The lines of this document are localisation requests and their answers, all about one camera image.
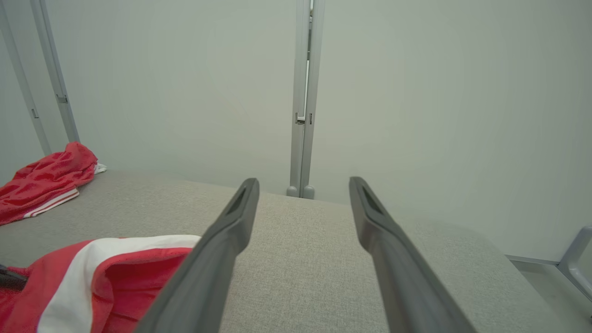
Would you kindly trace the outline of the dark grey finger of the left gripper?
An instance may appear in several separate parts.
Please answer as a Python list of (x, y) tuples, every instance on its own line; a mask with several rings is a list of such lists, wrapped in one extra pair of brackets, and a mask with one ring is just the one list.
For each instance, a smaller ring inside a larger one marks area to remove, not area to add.
[(27, 284), (27, 278), (0, 265), (0, 287), (3, 289), (21, 291)]

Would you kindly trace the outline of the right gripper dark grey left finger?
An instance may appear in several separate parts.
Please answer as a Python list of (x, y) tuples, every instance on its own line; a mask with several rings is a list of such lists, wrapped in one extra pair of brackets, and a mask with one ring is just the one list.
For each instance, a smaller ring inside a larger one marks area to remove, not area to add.
[(252, 234), (259, 182), (246, 179), (180, 264), (136, 333), (217, 333), (235, 260)]

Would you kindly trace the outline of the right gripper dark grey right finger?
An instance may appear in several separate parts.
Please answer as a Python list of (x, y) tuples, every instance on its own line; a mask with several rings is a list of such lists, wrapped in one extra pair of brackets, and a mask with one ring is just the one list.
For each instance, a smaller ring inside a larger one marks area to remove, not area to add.
[(373, 260), (392, 333), (474, 333), (475, 327), (368, 183), (349, 179), (358, 240)]

